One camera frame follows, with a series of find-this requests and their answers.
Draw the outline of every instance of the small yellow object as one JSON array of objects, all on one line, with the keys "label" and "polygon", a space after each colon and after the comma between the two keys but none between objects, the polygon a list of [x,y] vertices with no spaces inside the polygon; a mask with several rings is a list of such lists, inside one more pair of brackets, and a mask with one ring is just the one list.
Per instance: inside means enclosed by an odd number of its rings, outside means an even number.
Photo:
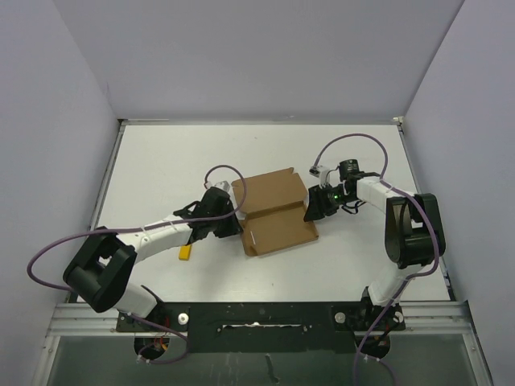
[{"label": "small yellow object", "polygon": [[180,247],[179,251],[179,260],[190,260],[190,255],[192,254],[192,245],[183,245]]}]

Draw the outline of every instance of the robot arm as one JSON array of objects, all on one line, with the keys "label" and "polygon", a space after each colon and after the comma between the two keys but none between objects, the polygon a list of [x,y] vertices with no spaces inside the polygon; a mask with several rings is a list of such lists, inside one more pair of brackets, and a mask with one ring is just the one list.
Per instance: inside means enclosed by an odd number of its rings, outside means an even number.
[{"label": "robot arm", "polygon": [[[320,178],[320,183],[309,189],[309,206],[304,221],[332,216],[340,206],[347,207],[358,200],[372,204],[385,214],[385,249],[394,264],[388,265],[365,292],[373,306],[386,306],[409,275],[419,272],[434,260],[431,237],[413,204],[381,183],[378,174],[360,171],[356,159],[341,162],[337,169],[342,183],[336,187],[328,183],[328,168],[317,166],[310,169],[312,175]],[[442,255],[445,238],[435,196],[408,194],[417,200],[430,219]]]},{"label": "robot arm", "polygon": [[[226,182],[210,187],[201,201],[194,201],[139,232],[90,236],[64,271],[64,281],[96,312],[114,307],[145,318],[158,299],[146,288],[131,282],[132,268],[164,250],[202,240],[210,232],[219,238],[241,233],[234,214],[222,220],[174,224],[176,220],[216,217],[234,211],[228,190]],[[151,229],[160,223],[169,224]]]}]

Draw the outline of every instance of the cardboard box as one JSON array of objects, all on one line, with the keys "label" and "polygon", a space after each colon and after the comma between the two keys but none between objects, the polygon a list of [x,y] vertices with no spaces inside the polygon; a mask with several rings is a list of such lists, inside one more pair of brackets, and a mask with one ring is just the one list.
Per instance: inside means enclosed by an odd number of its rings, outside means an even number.
[{"label": "cardboard box", "polygon": [[[304,222],[307,190],[293,167],[245,179],[247,198],[241,207],[241,240],[247,256],[261,256],[317,240],[315,225]],[[233,181],[236,201],[243,196],[240,179]]]}]

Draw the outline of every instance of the white table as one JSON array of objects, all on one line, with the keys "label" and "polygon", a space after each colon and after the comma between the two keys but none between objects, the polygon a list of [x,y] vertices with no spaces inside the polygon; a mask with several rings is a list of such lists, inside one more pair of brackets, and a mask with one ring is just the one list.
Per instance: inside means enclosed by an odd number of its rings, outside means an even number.
[{"label": "white table", "polygon": [[[394,125],[128,125],[114,163],[99,225],[108,228],[151,223],[204,193],[204,174],[226,163],[253,176],[293,166],[306,187],[323,145],[346,133],[376,136],[389,152],[385,178],[415,191]],[[337,142],[321,164],[357,158],[360,168],[380,171],[383,155],[365,138]],[[333,183],[337,183],[333,173]],[[237,179],[219,170],[213,182]],[[193,245],[190,261],[177,248],[136,265],[136,282],[168,302],[356,301],[381,268],[393,264],[383,244],[385,217],[364,205],[358,216],[340,211],[316,223],[319,240],[263,257],[247,257],[240,238],[210,235]],[[449,300],[443,275],[416,279],[403,301]]]}]

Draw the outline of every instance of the gray wall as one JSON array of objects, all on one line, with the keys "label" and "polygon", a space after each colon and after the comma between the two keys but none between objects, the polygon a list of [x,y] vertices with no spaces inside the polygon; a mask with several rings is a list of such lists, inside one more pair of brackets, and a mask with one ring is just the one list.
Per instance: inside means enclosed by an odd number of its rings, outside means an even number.
[{"label": "gray wall", "polygon": [[[31,381],[54,305],[32,283],[31,255],[86,229],[117,121],[50,0],[0,2],[0,374]],[[76,244],[36,272],[60,281]]]},{"label": "gray wall", "polygon": [[462,0],[55,0],[118,117],[345,121],[407,107]]},{"label": "gray wall", "polygon": [[422,185],[439,197],[454,287],[469,299],[496,386],[515,346],[515,2],[467,0],[406,118]]}]

